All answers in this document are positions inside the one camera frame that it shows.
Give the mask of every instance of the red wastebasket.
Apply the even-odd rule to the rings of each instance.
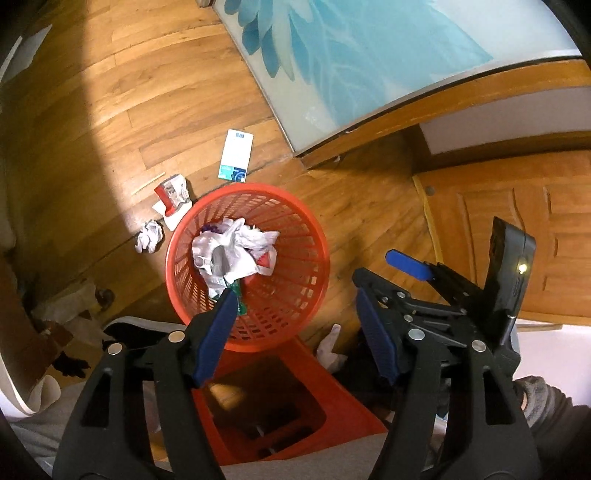
[[[166,256],[168,295],[185,324],[214,305],[193,264],[191,243],[205,223],[224,217],[244,217],[247,225],[280,232],[275,271],[244,279],[248,311],[237,318],[226,343],[236,352],[274,348],[297,335],[322,303],[330,272],[326,237],[310,210],[277,187],[236,183],[201,198],[174,231]]]

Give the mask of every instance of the crumpled tissue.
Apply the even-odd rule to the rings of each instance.
[[[135,251],[140,254],[142,251],[147,250],[148,253],[153,254],[163,238],[164,235],[160,224],[156,220],[150,220],[144,224],[138,233]]]

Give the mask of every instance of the frosted glass panel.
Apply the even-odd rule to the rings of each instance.
[[[217,0],[296,151],[490,65],[578,50],[541,0]]]

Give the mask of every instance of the black glove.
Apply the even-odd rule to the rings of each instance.
[[[53,363],[53,368],[61,372],[65,377],[86,378],[84,370],[90,368],[86,360],[80,358],[70,358],[64,352],[60,353]]]

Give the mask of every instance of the door panel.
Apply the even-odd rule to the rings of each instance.
[[[522,317],[591,324],[591,151],[493,160],[423,173],[439,261],[484,285],[492,219],[537,250]]]

